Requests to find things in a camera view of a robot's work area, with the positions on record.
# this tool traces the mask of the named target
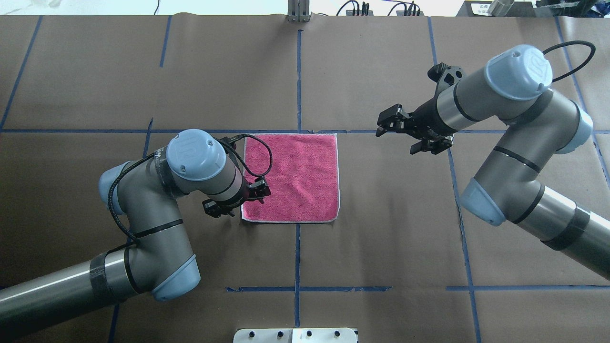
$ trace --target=gray robot arm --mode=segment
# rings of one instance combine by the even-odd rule
[[[176,198],[200,190],[213,217],[231,214],[245,201],[269,195],[264,175],[249,184],[227,158],[231,140],[202,130],[180,132],[168,146],[124,173],[112,197],[117,214],[127,214],[137,241],[87,261],[0,291],[0,332],[16,338],[135,295],[158,301],[192,290],[200,280]],[[102,174],[106,201],[113,182],[134,165],[126,162]]]
[[[552,70],[541,51],[519,45],[469,76],[441,63],[428,75],[435,96],[405,114],[396,104],[379,115],[377,136],[407,133],[421,141],[411,154],[437,154],[453,133],[491,116],[509,127],[461,196],[463,207],[498,226],[522,227],[554,250],[610,280],[610,222],[536,180],[554,154],[582,145],[592,120],[550,89]]]

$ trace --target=blue plastic cap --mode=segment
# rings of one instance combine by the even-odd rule
[[[224,148],[206,131],[182,131],[167,145],[167,163],[176,175],[186,180],[213,178],[225,162]]]
[[[568,143],[563,148],[555,151],[556,154],[571,153],[572,151],[576,150],[577,147],[583,145],[587,141],[587,139],[591,137],[591,133],[593,132],[593,120],[587,112],[583,111],[583,109],[580,108],[579,105],[576,106],[578,107],[578,111],[580,112],[580,121],[578,122],[578,129],[576,129],[576,133],[574,134],[574,137],[572,137],[570,143]]]
[[[123,168],[125,167],[125,165],[130,162],[131,161],[127,161],[121,165],[117,165],[113,169],[108,169],[102,174],[102,176],[99,177],[99,181],[98,181],[99,196],[102,198],[102,201],[104,202],[104,204],[106,204],[106,209],[109,209],[108,208],[108,192],[110,192],[110,186],[112,186],[112,183],[114,182],[114,180],[116,180],[118,175],[123,171]],[[118,204],[118,185],[116,186],[115,191],[112,194],[112,206],[114,207],[115,212],[117,214],[125,214],[125,212],[123,212],[123,210],[121,209],[121,206]]]
[[[185,294],[199,284],[201,275],[197,267],[195,255],[184,262],[180,268],[165,281],[152,290],[152,296],[157,301],[167,301]]]
[[[474,178],[470,179],[470,183],[462,193],[461,204],[472,214],[493,226],[499,226],[506,220],[502,210]]]
[[[499,95],[517,101],[531,100],[551,87],[553,70],[542,51],[517,45],[489,60],[485,80]]]

